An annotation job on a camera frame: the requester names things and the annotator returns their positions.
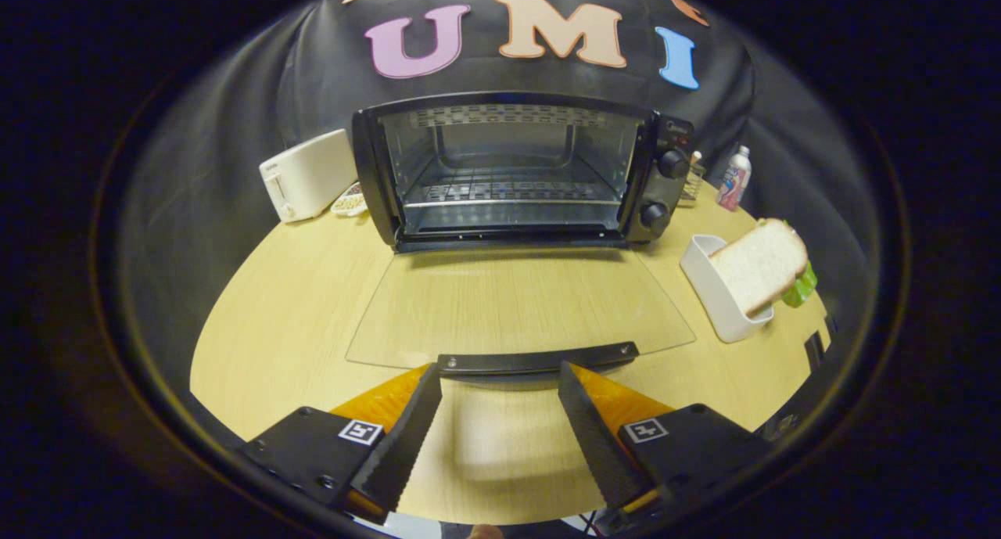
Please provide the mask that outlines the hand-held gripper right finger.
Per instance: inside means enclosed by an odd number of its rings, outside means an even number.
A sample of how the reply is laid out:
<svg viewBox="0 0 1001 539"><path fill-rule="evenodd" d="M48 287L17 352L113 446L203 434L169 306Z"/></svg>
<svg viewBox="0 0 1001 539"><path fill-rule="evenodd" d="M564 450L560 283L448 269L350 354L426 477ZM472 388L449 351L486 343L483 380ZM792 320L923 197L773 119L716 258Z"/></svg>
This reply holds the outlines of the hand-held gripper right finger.
<svg viewBox="0 0 1001 539"><path fill-rule="evenodd" d="M771 443L705 404L682 408L562 363L558 397L605 501L601 524L693 514L771 453Z"/></svg>

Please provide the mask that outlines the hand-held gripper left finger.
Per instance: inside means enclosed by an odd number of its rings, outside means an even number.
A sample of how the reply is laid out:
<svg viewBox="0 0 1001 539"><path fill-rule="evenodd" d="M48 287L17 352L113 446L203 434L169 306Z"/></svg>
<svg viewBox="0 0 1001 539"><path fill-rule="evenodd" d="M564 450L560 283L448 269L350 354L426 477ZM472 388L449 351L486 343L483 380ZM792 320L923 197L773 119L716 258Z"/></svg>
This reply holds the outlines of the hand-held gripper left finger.
<svg viewBox="0 0 1001 539"><path fill-rule="evenodd" d="M440 401L440 369L428 363L331 411L297 408L239 450L323 507L383 524L397 510Z"/></svg>

